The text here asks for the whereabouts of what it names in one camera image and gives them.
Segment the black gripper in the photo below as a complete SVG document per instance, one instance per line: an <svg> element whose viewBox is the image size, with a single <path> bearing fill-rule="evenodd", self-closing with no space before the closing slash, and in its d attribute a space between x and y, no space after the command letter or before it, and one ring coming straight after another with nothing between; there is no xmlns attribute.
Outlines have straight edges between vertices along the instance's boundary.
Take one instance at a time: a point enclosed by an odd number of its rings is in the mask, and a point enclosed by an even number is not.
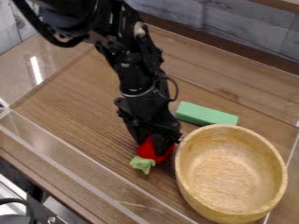
<svg viewBox="0 0 299 224"><path fill-rule="evenodd" d="M137 91L121 86L122 97L115 99L118 114L138 144L153 133L154 151L163 156L182 137L181 127L169 105L170 88L167 84L154 84L147 90Z"/></svg>

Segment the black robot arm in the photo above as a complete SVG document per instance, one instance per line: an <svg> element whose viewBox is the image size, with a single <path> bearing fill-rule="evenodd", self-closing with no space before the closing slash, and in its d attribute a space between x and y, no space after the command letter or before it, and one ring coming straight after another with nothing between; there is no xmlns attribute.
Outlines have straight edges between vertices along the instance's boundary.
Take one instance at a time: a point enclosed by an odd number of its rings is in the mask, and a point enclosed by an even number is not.
<svg viewBox="0 0 299 224"><path fill-rule="evenodd" d="M170 103L174 79L165 73L163 51L155 45L139 12L125 0L12 0L41 35L55 46L95 46L119 78L118 115L141 147L163 157L179 143L181 123Z"/></svg>

